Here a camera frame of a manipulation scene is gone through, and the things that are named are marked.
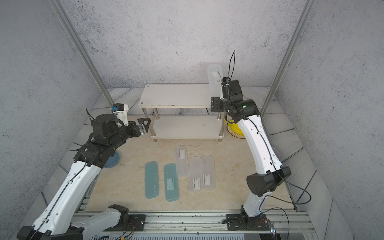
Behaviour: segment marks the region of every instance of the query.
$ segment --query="frosted plastic case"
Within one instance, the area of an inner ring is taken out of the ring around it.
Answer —
[[[202,186],[203,167],[201,157],[191,157],[189,161],[189,190],[200,192]]]
[[[214,190],[215,185],[215,164],[211,155],[205,155],[202,159],[203,178],[202,185],[204,190]]]
[[[219,64],[211,64],[207,68],[209,89],[211,97],[220,97],[221,80],[224,77],[223,70]]]
[[[178,177],[186,177],[189,174],[187,148],[185,146],[175,147],[175,163]]]

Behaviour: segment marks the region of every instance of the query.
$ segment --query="lower shelf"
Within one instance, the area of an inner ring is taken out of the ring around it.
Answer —
[[[160,116],[155,119],[152,138],[201,139],[219,136],[223,122],[217,116]]]

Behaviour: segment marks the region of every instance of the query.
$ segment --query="blue round base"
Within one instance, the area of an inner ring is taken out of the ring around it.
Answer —
[[[120,160],[120,155],[118,152],[115,152],[115,155],[113,157],[108,158],[104,167],[106,167],[106,168],[114,167],[119,163],[119,160]]]

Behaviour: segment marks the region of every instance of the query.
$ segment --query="black cable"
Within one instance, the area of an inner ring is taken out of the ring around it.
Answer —
[[[118,238],[116,238],[116,240],[119,240],[127,231],[125,231],[121,236],[119,236]]]
[[[45,217],[44,221],[43,221],[43,222],[41,223],[41,225],[37,228],[37,230],[33,233],[32,237],[31,237],[29,240],[31,240],[31,239],[33,238],[33,236],[34,236],[34,235],[40,230],[40,228],[43,226],[43,224],[45,223],[45,221],[47,220],[47,218],[51,215],[52,210],[53,210],[54,207],[56,206],[56,203],[59,201],[61,195],[63,194],[63,192],[65,191],[65,189],[66,189],[67,186],[69,185],[69,183],[72,182],[72,180],[73,180],[74,178],[76,178],[77,175],[79,175],[79,174],[81,173],[81,171],[82,171],[82,170],[85,168],[85,166],[87,165],[87,157],[86,157],[82,152],[79,152],[79,153],[81,153],[81,154],[84,156],[84,161],[85,161],[84,166],[82,167],[82,169],[81,169],[75,176],[73,176],[73,178],[71,178],[71,180],[69,180],[69,181],[67,182],[67,184],[65,185],[64,189],[61,191],[59,197],[56,199],[55,203],[53,204],[51,210],[48,212],[47,216]]]
[[[92,122],[92,119],[94,119],[94,118],[89,114],[88,109],[85,109],[85,110],[87,111],[87,115],[88,115],[89,120]]]
[[[228,67],[228,74],[227,74],[227,81],[228,81],[228,78],[229,78],[229,71],[231,70],[231,61],[232,61],[232,57],[233,55],[236,55],[235,54],[236,51],[233,51],[232,53],[232,56],[231,56],[231,59],[229,60],[229,67]],[[233,71],[235,70],[235,60],[233,60],[233,70],[232,70],[232,74],[233,74]]]
[[[230,123],[230,124],[234,124],[235,122],[230,122],[230,121],[228,121],[227,116],[228,116],[228,114],[225,113],[225,120],[226,120],[228,123]]]
[[[242,116],[242,117],[244,117],[244,118],[250,120],[250,121],[253,123],[253,125],[256,127],[256,130],[259,132],[259,129],[257,128],[256,124],[255,124],[251,119],[249,119],[248,117],[246,117],[246,116],[244,116],[244,115],[241,115],[241,114],[239,114],[239,113],[233,113],[233,114],[240,115],[240,116]],[[268,150],[269,157],[270,157],[271,161],[273,161],[273,160],[272,160],[271,152],[269,151],[268,145],[266,144],[266,141],[265,141],[263,135],[261,135],[261,134],[259,134],[259,135],[260,135],[260,137],[261,137],[261,138],[263,139],[263,141],[264,141],[264,144],[265,144],[265,146],[266,146],[266,149]],[[283,200],[283,199],[280,199],[280,198],[277,198],[277,197],[274,197],[274,196],[270,196],[270,195],[268,195],[267,197],[273,197],[273,198],[276,198],[276,199],[278,199],[278,200],[280,200],[280,201],[287,202],[287,203],[290,203],[290,204],[293,204],[293,205],[303,205],[303,204],[307,204],[307,203],[309,203],[309,202],[312,200],[312,196],[311,196],[311,194],[310,194],[307,190],[305,190],[305,189],[303,189],[303,188],[301,188],[301,187],[299,187],[299,186],[296,186],[296,185],[294,185],[293,183],[290,183],[289,181],[285,180],[285,179],[280,175],[280,173],[277,171],[277,169],[276,169],[276,167],[275,167],[274,164],[273,164],[273,168],[275,169],[276,173],[279,175],[279,177],[280,177],[282,180],[284,180],[286,183],[288,183],[288,184],[290,184],[290,185],[292,185],[292,186],[294,186],[294,187],[297,187],[298,189],[301,189],[301,190],[303,190],[304,192],[306,192],[306,193],[309,195],[310,199],[309,199],[308,201],[306,201],[306,202],[303,202],[303,203],[293,203],[293,202],[288,202],[288,201],[285,201],[285,200]]]
[[[232,75],[233,75],[233,71],[235,70],[235,59],[236,59],[236,51],[233,51],[233,69],[232,69],[232,74],[231,74],[231,78],[230,80],[232,80]]]
[[[88,114],[92,119],[94,119],[94,117],[92,117],[92,116],[89,114],[88,109],[85,109],[85,110],[87,111],[87,114]]]
[[[100,237],[100,238],[97,239],[97,240],[102,240],[102,239],[109,239],[109,236],[102,236],[102,237]]]
[[[289,228],[290,228],[290,226],[289,226],[288,215],[287,215],[287,213],[284,211],[284,209],[282,209],[281,207],[273,207],[273,208],[268,209],[267,211],[265,211],[265,212],[261,212],[261,213],[262,213],[262,214],[263,214],[263,213],[266,213],[266,212],[268,212],[269,210],[272,210],[272,209],[281,209],[281,210],[283,210],[283,212],[285,213],[285,216],[287,217],[287,221],[288,221],[288,234],[287,234],[287,238],[286,238],[286,240],[288,240],[288,237],[289,237]]]

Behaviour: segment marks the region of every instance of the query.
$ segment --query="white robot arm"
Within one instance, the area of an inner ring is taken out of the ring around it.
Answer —
[[[260,113],[255,102],[243,100],[238,80],[222,80],[223,99],[211,97],[211,111],[225,112],[231,116],[243,132],[255,160],[257,173],[247,177],[250,189],[247,201],[240,209],[240,223],[247,227],[265,217],[260,211],[265,198],[272,194],[285,178],[291,175],[289,167],[283,167],[276,157],[263,129]]]
[[[74,157],[74,163],[48,207],[32,226],[25,226],[17,234],[23,240],[81,240],[89,239],[110,227],[129,230],[128,209],[112,205],[104,212],[72,222],[72,216],[84,195],[115,150],[130,137],[146,134],[150,119],[127,119],[128,105],[115,104],[111,114],[102,114],[91,121],[93,133]]]

